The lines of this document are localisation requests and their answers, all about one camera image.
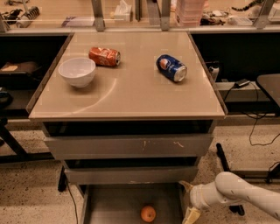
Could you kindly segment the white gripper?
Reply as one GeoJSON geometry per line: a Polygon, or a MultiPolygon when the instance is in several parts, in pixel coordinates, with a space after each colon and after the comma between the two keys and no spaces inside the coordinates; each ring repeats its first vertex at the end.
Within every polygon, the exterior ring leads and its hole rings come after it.
{"type": "Polygon", "coordinates": [[[186,209],[182,224],[194,224],[201,216],[200,210],[207,210],[219,202],[219,194],[215,183],[195,186],[184,180],[180,180],[179,183],[187,192],[190,192],[190,202],[194,206],[186,209]]]}

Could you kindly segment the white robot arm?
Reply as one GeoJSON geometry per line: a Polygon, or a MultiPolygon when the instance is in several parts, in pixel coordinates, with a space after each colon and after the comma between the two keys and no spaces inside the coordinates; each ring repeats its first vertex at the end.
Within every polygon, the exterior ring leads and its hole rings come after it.
{"type": "Polygon", "coordinates": [[[194,224],[201,212],[213,205],[237,206],[243,201],[280,220],[280,193],[251,185],[232,172],[221,172],[213,182],[204,185],[191,185],[184,180],[179,183],[189,194],[192,205],[186,209],[182,224],[194,224]]]}

